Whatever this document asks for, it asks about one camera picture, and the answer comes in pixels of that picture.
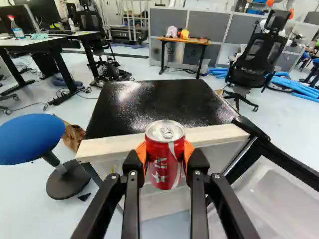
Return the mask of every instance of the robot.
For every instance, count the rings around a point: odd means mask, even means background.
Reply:
[[[285,0],[267,0],[266,4],[269,7],[272,7],[274,3],[281,3]],[[289,19],[292,19],[294,17],[294,11],[295,11],[295,6],[294,6],[295,0],[287,0],[286,4],[286,10],[291,12]]]

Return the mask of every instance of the blue stool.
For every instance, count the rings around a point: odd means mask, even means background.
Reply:
[[[11,119],[0,126],[0,165],[15,165],[43,158],[55,170],[48,178],[49,197],[63,200],[80,193],[90,177],[71,160],[64,164],[52,153],[64,133],[64,123],[53,115],[31,114]]]

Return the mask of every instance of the blue stool seat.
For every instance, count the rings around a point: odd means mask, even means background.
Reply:
[[[53,115],[30,114],[0,126],[0,165],[33,161],[51,151],[64,133],[64,123]]]

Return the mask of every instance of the gray floor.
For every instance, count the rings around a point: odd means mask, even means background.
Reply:
[[[115,47],[114,51],[124,53],[126,50]],[[73,77],[87,86],[93,78],[86,66],[85,54],[63,53],[62,55]],[[117,60],[121,64],[121,69],[132,72],[136,80],[188,79],[194,77],[186,72],[172,70],[159,75],[160,68],[150,66],[148,59],[117,57]],[[309,69],[305,69],[303,73],[300,73],[293,70],[291,73],[292,79],[297,80],[304,77],[309,71]],[[38,80],[38,76],[31,73],[24,73],[23,77]],[[221,89],[225,86],[224,79],[206,76],[204,80],[213,89]],[[14,85],[15,80],[13,77],[8,77],[2,83],[4,83],[4,86],[0,88],[0,91]],[[59,87],[54,87],[49,79],[39,80],[16,92],[20,101],[16,102],[10,99],[0,102],[0,105],[15,110],[37,102],[46,103],[50,97],[55,97],[58,89]],[[90,98],[98,97],[100,90],[98,88],[92,88],[92,90],[90,94],[81,93],[81,95]],[[259,111],[253,112],[252,107],[241,103],[240,113],[266,132],[276,146],[319,171],[316,150],[319,135],[317,103],[270,90],[261,94],[259,89],[253,90],[247,98],[259,104]],[[96,99],[83,99],[74,96],[59,106],[49,107],[46,113],[54,113],[72,124],[78,124],[86,128],[95,103]],[[1,113],[0,125],[20,115],[42,113],[42,108],[42,104],[37,104],[13,112],[10,116]],[[73,159],[75,155],[63,142],[59,142],[53,152],[62,162]],[[45,183],[51,172],[52,168],[41,159],[36,160],[33,164],[0,166],[0,238],[70,238],[93,196],[87,202],[81,202],[76,198],[61,202],[50,199],[45,192]],[[91,182],[83,194],[86,192],[94,194],[96,190],[96,185]],[[189,237],[189,222],[188,213],[178,213],[169,217],[146,221],[142,225],[142,235],[144,238],[187,238]],[[121,227],[121,216],[115,212],[106,237],[120,238]]]

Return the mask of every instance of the chair backrest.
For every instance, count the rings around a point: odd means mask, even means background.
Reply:
[[[264,71],[265,74],[271,73],[286,43],[287,38],[275,33],[255,33],[234,66],[256,72]]]
[[[76,13],[77,21],[80,24],[80,30],[99,31],[102,37],[105,37],[103,22],[97,11],[83,10]]]

